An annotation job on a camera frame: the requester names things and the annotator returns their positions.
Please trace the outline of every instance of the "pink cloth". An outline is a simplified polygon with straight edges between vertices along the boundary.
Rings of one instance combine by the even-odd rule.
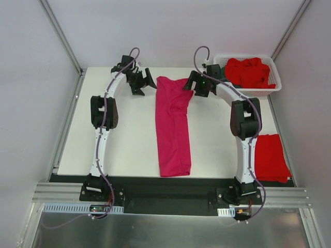
[[[187,107],[193,91],[183,90],[187,79],[157,78],[155,124],[161,177],[191,172]]]

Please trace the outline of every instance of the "folded cloth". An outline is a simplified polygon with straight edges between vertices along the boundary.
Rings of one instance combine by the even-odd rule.
[[[278,134],[259,135],[255,147],[255,174],[259,181],[287,182],[291,173],[286,166]]]
[[[225,66],[225,76],[233,84],[241,88],[274,89],[275,84],[268,85],[270,68],[260,58],[239,61],[230,58]]]
[[[161,177],[191,172],[187,107],[193,91],[183,90],[187,80],[157,78],[155,125]]]

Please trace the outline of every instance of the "white wall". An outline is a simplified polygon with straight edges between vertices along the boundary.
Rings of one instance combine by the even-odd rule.
[[[83,68],[112,66],[136,46],[150,67],[192,67],[203,44],[212,54],[271,55],[301,2],[49,0]]]
[[[77,73],[37,0],[0,2],[0,247],[16,247]]]
[[[295,181],[310,189],[331,244],[331,1],[315,0],[276,59],[283,88],[273,93]]]

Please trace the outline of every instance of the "crumpled red fabric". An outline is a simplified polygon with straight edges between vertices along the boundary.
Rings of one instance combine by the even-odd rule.
[[[161,177],[191,173],[187,107],[192,90],[183,90],[188,79],[157,78],[155,126]]]
[[[255,146],[255,174],[259,181],[287,182],[292,177],[286,166],[278,134],[259,135]]]
[[[226,78],[241,88],[274,89],[275,84],[268,85],[269,74],[269,66],[263,64],[260,58],[243,61],[230,58],[225,66]]]

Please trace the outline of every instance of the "white laundry basket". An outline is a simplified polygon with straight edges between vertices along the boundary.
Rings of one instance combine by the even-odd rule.
[[[274,91],[279,91],[281,89],[280,77],[276,68],[274,61],[268,56],[254,56],[254,55],[216,55],[214,57],[214,64],[219,64],[222,67],[227,65],[230,58],[235,58],[240,61],[247,58],[260,58],[262,63],[268,65],[270,68],[270,74],[268,79],[268,84],[275,84],[275,89],[237,89],[241,93],[248,97],[265,97]]]

